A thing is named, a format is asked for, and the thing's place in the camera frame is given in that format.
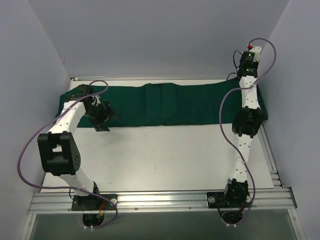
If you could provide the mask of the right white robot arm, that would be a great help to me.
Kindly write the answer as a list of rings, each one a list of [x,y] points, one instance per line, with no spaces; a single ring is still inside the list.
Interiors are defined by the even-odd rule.
[[[237,149],[235,164],[228,178],[225,191],[222,193],[223,203],[234,206],[238,202],[246,202],[249,197],[248,161],[254,136],[264,120],[264,111],[258,101],[258,89],[252,75],[242,76],[239,80],[241,88],[241,109],[232,123],[232,132],[236,135]]]

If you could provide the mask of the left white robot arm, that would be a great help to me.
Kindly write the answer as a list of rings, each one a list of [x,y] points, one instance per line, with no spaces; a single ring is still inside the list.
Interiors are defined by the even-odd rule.
[[[37,144],[42,169],[65,181],[88,209],[95,210],[101,203],[99,188],[81,169],[81,154],[74,139],[83,117],[89,119],[96,132],[108,132],[107,121],[118,118],[107,100],[100,101],[91,84],[81,84],[64,102],[54,125],[38,135]]]

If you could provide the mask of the dark green surgical cloth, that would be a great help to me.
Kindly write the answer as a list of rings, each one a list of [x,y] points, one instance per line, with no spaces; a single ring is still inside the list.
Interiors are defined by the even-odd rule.
[[[219,122],[231,124],[241,109],[242,97],[234,78],[219,83],[203,85],[178,85],[174,83],[148,83],[143,86],[94,85],[100,101],[108,100],[120,121],[110,119],[107,127],[148,127],[179,125],[212,125]]]

